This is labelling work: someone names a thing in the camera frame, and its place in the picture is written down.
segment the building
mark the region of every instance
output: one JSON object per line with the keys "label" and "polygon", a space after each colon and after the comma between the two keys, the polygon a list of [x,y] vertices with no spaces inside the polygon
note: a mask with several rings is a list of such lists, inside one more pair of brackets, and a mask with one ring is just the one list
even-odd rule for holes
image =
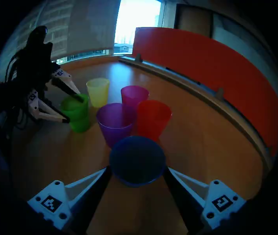
{"label": "building", "polygon": [[132,53],[132,45],[126,43],[114,44],[114,53]]}

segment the yellow cup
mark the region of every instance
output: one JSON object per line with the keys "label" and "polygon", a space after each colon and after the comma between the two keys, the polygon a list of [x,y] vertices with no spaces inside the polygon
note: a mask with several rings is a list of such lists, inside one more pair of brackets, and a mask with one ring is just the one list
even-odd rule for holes
{"label": "yellow cup", "polygon": [[106,78],[94,78],[86,83],[93,107],[100,108],[107,104],[110,81]]}

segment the window blind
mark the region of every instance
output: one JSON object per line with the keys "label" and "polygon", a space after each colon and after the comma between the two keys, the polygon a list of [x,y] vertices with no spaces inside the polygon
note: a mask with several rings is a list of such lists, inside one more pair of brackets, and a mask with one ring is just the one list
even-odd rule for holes
{"label": "window blind", "polygon": [[13,54],[37,26],[53,43],[51,60],[80,52],[113,49],[120,0],[46,0],[19,24],[0,55],[0,81]]}

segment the green cup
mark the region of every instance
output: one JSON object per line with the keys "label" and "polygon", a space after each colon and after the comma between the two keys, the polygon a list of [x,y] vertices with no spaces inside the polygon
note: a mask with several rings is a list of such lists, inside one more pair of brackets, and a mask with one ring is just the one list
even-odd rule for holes
{"label": "green cup", "polygon": [[69,125],[74,132],[84,132],[89,126],[88,96],[79,94],[83,98],[83,103],[77,101],[72,96],[66,97],[61,103],[61,111],[70,119]]}

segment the window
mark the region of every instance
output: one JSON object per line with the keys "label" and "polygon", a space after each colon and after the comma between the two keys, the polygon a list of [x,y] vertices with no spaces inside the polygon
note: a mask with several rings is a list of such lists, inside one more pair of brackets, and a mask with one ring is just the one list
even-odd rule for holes
{"label": "window", "polygon": [[121,0],[114,53],[131,54],[137,27],[157,27],[161,3],[157,0]]}
{"label": "window", "polygon": [[57,64],[62,64],[69,62],[71,60],[77,60],[77,59],[82,59],[82,58],[87,58],[91,56],[98,56],[98,55],[105,55],[108,54],[108,50],[99,50],[99,51],[88,51],[84,53],[79,53],[71,56],[66,56],[57,60],[54,60],[53,62],[56,62]]}
{"label": "window", "polygon": [[[44,1],[20,22],[7,41],[0,55],[0,81],[5,80],[12,56],[26,46],[29,34],[40,25],[48,29],[44,42],[53,43],[51,58],[58,58],[58,63],[107,54],[106,50],[96,50],[112,48],[119,5],[120,0]],[[66,56],[80,51],[87,52]]]}

